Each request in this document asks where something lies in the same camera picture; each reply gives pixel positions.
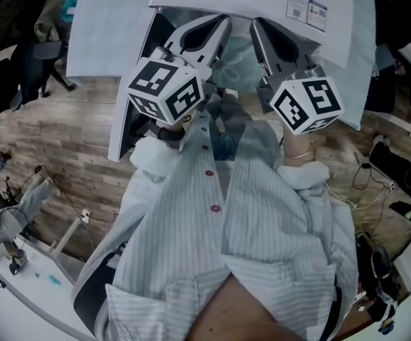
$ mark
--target white striped shirt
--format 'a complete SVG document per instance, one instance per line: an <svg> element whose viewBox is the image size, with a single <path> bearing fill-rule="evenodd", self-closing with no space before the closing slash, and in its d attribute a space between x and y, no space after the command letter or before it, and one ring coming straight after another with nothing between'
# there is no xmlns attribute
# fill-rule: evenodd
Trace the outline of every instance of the white striped shirt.
<svg viewBox="0 0 411 341"><path fill-rule="evenodd" d="M97 249L104 254L111 241L119 244L117 231L129 240L106 286L112 338L184 340L230 274L280 325L307 340L324 331L336 280L336 332L358 271L351 212L329 197L327 167L280 166L275 133L267 122L251 121L223 196L209 121L208 113L195 117L180 154L153 138L135 149L138 170L108 234L113 240ZM89 263L100 259L94 254Z"/></svg>

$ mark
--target bracelet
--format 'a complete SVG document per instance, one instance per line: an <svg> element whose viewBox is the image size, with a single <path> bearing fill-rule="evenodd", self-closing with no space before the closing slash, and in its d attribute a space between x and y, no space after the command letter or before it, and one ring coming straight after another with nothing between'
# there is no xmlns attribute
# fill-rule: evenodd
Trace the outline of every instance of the bracelet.
<svg viewBox="0 0 411 341"><path fill-rule="evenodd" d="M310 147L308 148L308 150L307 150L305 153L301 154L300 156L287 156L287 158L289 158L289 159L300 159L300 158L303 158L303 157L305 157L305 156L310 152L310 150L311 150L312 147L313 147L313 141L311 140L311 141L310 141Z"/></svg>

